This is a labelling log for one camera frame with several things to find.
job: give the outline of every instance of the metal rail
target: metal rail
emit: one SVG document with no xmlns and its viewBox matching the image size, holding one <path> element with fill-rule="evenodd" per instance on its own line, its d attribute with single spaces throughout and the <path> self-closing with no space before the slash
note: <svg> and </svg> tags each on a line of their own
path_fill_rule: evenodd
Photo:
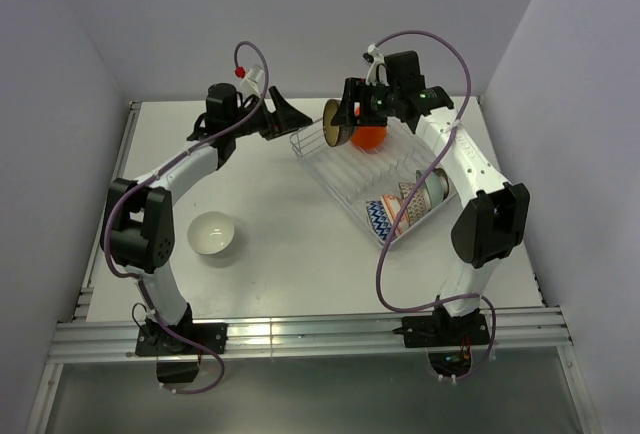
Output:
<svg viewBox="0 0 640 434">
<path fill-rule="evenodd" d="M 498 309 L 496 348 L 570 346 L 559 308 Z M 210 319 L 195 322 L 229 324 L 224 358 L 336 356 L 411 352 L 393 329 L 402 315 L 367 314 L 292 318 Z M 149 362 L 135 357 L 138 328 L 132 322 L 74 322 L 58 325 L 47 363 Z M 457 348 L 430 349 L 431 352 Z M 170 359 L 194 359 L 171 356 Z"/>
</svg>

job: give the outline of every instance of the white table surface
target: white table surface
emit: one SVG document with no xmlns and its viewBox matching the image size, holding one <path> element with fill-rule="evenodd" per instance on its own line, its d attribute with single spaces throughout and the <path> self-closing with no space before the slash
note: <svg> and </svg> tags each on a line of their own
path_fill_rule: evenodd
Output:
<svg viewBox="0 0 640 434">
<path fill-rule="evenodd" d="M 318 118 L 325 99 L 291 103 Z M 123 177 L 144 174 L 177 152 L 202 112 L 203 101 L 143 103 Z M 464 125 L 498 165 L 475 99 Z M 210 210 L 229 214 L 236 223 L 236 238 L 220 258 L 195 254 L 186 239 L 189 223 Z M 436 297 L 455 259 L 449 235 L 460 211 L 453 200 L 389 253 L 383 290 L 392 304 L 414 306 Z M 384 311 L 375 293 L 380 249 L 298 163 L 288 136 L 270 142 L 258 135 L 240 139 L 227 164 L 175 206 L 174 225 L 171 264 L 196 318 Z M 110 274 L 101 251 L 92 284 L 87 321 L 131 319 L 139 293 L 133 282 Z M 496 270 L 486 295 L 496 307 L 541 305 L 523 245 Z"/>
</svg>

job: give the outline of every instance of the orange ball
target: orange ball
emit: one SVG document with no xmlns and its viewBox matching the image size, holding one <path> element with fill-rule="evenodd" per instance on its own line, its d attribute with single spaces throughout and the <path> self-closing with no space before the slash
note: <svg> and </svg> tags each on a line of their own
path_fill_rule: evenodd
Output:
<svg viewBox="0 0 640 434">
<path fill-rule="evenodd" d="M 356 109 L 356 116 L 360 115 L 360 108 Z M 375 149 L 387 137 L 386 127 L 359 127 L 351 136 L 351 142 L 360 149 Z"/>
</svg>

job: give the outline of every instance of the wire dish rack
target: wire dish rack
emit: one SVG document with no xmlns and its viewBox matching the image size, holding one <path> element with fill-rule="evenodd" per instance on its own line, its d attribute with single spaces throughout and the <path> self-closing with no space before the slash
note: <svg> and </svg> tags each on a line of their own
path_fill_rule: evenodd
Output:
<svg viewBox="0 0 640 434">
<path fill-rule="evenodd" d="M 290 141 L 293 152 L 307 172 L 380 248 L 384 240 L 371 227 L 366 202 L 379 200 L 384 194 L 400 197 L 398 183 L 415 183 L 416 170 L 426 169 L 435 159 L 429 148 L 397 119 L 389 119 L 384 142 L 369 151 L 351 142 L 329 147 L 324 140 L 322 120 L 292 134 Z M 455 188 L 451 186 L 451 189 L 442 204 L 396 237 L 391 245 L 427 223 L 434 212 L 457 196 Z"/>
</svg>

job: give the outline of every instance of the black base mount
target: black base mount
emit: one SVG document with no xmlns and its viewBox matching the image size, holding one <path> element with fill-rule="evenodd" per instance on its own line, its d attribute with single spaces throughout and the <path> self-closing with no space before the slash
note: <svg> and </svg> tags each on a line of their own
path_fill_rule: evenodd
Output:
<svg viewBox="0 0 640 434">
<path fill-rule="evenodd" d="M 169 326 L 176 334 L 223 354 L 227 343 L 225 323 L 194 324 L 191 306 L 176 326 Z M 137 357 L 206 355 L 199 349 L 168 335 L 159 324 L 147 319 L 138 332 L 135 355 Z M 198 375 L 200 361 L 158 361 L 156 377 L 163 384 L 190 383 Z"/>
<path fill-rule="evenodd" d="M 394 334 L 404 338 L 407 349 L 425 347 L 458 347 L 465 342 L 471 345 L 488 345 L 489 329 L 480 309 L 461 317 L 451 317 L 447 310 L 437 307 L 430 316 L 402 318 L 402 327 Z"/>
</svg>

